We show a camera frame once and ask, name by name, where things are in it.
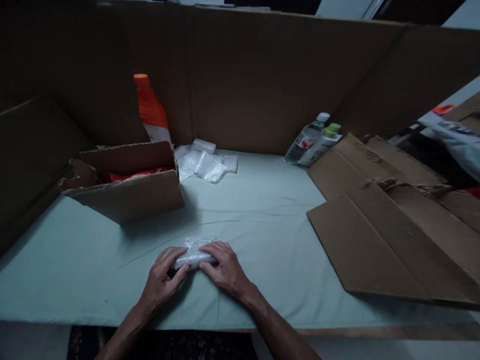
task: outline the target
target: white bottle cap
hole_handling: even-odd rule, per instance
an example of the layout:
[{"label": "white bottle cap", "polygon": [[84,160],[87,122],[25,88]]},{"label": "white bottle cap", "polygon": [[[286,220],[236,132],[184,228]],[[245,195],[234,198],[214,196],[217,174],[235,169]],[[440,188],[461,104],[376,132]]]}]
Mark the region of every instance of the white bottle cap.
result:
[{"label": "white bottle cap", "polygon": [[321,122],[321,123],[324,123],[326,122],[330,117],[330,114],[327,113],[327,112],[321,112],[318,114],[318,116],[316,117],[316,119]]}]

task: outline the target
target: green bottle cap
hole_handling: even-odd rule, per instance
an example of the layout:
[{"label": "green bottle cap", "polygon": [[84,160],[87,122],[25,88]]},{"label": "green bottle cap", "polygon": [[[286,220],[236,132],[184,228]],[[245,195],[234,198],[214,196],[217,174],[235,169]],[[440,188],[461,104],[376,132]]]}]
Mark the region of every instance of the green bottle cap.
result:
[{"label": "green bottle cap", "polygon": [[325,129],[323,129],[323,135],[327,138],[334,138],[335,135],[339,133],[339,130],[342,126],[338,125],[337,123],[332,122],[328,125]]}]

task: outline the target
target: table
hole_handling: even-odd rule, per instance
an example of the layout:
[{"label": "table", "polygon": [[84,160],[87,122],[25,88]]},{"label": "table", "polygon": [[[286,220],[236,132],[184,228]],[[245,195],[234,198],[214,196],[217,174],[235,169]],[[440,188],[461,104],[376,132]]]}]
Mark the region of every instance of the table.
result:
[{"label": "table", "polygon": [[[219,153],[238,154],[237,174],[218,184],[189,178],[182,184],[184,208],[133,224],[120,226],[59,197],[0,259],[0,320],[118,326],[163,249],[215,234],[304,334],[411,338],[417,336],[411,329],[437,329],[433,338],[480,339],[468,311],[346,293],[306,215],[325,201],[306,171],[278,155]],[[255,329],[199,270],[152,326]]]}]

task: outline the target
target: bubble wrap roll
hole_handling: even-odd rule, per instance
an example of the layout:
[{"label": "bubble wrap roll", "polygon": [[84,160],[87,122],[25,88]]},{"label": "bubble wrap roll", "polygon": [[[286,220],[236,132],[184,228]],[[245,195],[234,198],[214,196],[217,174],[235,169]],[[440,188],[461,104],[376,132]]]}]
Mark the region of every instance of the bubble wrap roll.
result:
[{"label": "bubble wrap roll", "polygon": [[191,148],[192,150],[197,150],[199,152],[205,151],[210,155],[213,155],[215,152],[215,149],[217,148],[217,145],[215,145],[212,142],[208,142],[208,141],[197,138],[193,141],[193,146]]},{"label": "bubble wrap roll", "polygon": [[195,174],[209,183],[218,183],[226,170],[227,167],[215,160],[213,155],[202,151]]},{"label": "bubble wrap roll", "polygon": [[183,158],[185,155],[189,153],[189,150],[187,149],[186,146],[180,145],[173,152],[175,153],[175,159],[178,162],[178,160],[180,160],[181,158]]},{"label": "bubble wrap roll", "polygon": [[236,173],[239,163],[238,155],[226,155],[223,157],[223,165],[226,167],[228,173]]},{"label": "bubble wrap roll", "polygon": [[200,161],[202,154],[198,151],[192,150],[187,155],[183,156],[177,161],[178,164],[178,177],[181,183],[195,174],[195,169]]},{"label": "bubble wrap roll", "polygon": [[190,270],[193,270],[198,268],[200,263],[217,263],[217,259],[215,259],[212,255],[199,251],[199,248],[201,248],[203,245],[207,245],[215,241],[217,241],[217,237],[215,235],[186,237],[185,247],[188,248],[188,251],[175,261],[173,268],[178,270],[183,265],[190,264]]}]

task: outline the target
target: hand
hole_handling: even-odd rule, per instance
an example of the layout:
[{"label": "hand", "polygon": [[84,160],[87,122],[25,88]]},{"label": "hand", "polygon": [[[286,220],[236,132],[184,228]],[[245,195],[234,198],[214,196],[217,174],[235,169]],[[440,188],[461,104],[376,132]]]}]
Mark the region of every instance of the hand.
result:
[{"label": "hand", "polygon": [[211,242],[198,250],[209,253],[218,260],[217,269],[207,262],[201,262],[198,266],[216,286],[234,299],[243,303],[251,296],[252,292],[258,291],[257,287],[245,275],[237,259],[237,254],[228,242]]},{"label": "hand", "polygon": [[177,291],[187,277],[190,264],[183,265],[170,279],[167,272],[175,260],[185,254],[186,247],[168,247],[158,255],[150,269],[145,289],[138,304],[147,312],[154,315]]}]

